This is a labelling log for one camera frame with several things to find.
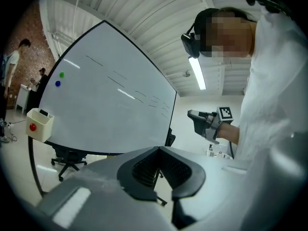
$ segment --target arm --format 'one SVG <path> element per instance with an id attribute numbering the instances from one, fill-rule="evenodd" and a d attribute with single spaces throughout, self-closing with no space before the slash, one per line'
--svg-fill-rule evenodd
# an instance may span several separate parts
<path id="1" fill-rule="evenodd" d="M 10 82 L 10 79 L 12 77 L 12 72 L 13 72 L 14 66 L 15 66 L 14 64 L 10 64 L 10 66 L 9 66 L 9 70 L 8 70 L 6 80 L 5 80 L 4 99 L 7 99 L 7 97 L 8 97 L 9 82 Z"/>
<path id="2" fill-rule="evenodd" d="M 221 123 L 218 128 L 217 138 L 223 138 L 231 141 L 234 144 L 238 144 L 240 137 L 240 128 L 232 126 L 228 123 Z"/>

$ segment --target white wall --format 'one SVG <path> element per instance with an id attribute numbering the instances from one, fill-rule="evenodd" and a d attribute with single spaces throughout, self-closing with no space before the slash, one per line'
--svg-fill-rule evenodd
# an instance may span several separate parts
<path id="1" fill-rule="evenodd" d="M 188 110 L 204 112 L 216 111 L 217 106 L 231 108 L 234 121 L 232 125 L 239 125 L 241 105 L 244 96 L 220 96 L 220 97 L 179 97 L 177 96 L 171 121 L 172 134 L 176 139 L 172 147 L 196 154 L 204 154 L 209 148 L 210 142 L 194 132 L 193 120 L 187 117 Z M 225 139 L 217 139 L 220 144 L 227 144 Z"/>

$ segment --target office chair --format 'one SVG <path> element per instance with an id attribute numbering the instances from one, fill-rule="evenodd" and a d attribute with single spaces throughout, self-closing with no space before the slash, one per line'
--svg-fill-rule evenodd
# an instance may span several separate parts
<path id="1" fill-rule="evenodd" d="M 76 171 L 79 170 L 79 168 L 75 164 L 84 164 L 87 165 L 88 163 L 86 161 L 82 161 L 83 158 L 86 158 L 86 153 L 81 152 L 70 152 L 68 150 L 56 148 L 53 146 L 53 149 L 56 151 L 57 158 L 51 159 L 51 164 L 55 165 L 55 162 L 65 164 L 61 172 L 59 173 L 59 181 L 63 181 L 63 173 L 68 169 L 68 167 L 72 167 Z"/>

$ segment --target whiteboard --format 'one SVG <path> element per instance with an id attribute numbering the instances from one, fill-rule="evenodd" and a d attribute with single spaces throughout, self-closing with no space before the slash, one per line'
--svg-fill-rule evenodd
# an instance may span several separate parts
<path id="1" fill-rule="evenodd" d="M 165 145 L 176 91 L 108 22 L 81 36 L 48 77 L 39 104 L 54 116 L 47 143 L 91 154 Z"/>

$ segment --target red button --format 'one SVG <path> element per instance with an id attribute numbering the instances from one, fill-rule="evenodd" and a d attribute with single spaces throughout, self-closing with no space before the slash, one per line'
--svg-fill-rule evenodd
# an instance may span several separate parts
<path id="1" fill-rule="evenodd" d="M 31 123 L 29 127 L 32 132 L 34 132 L 37 129 L 37 126 L 34 123 Z"/>

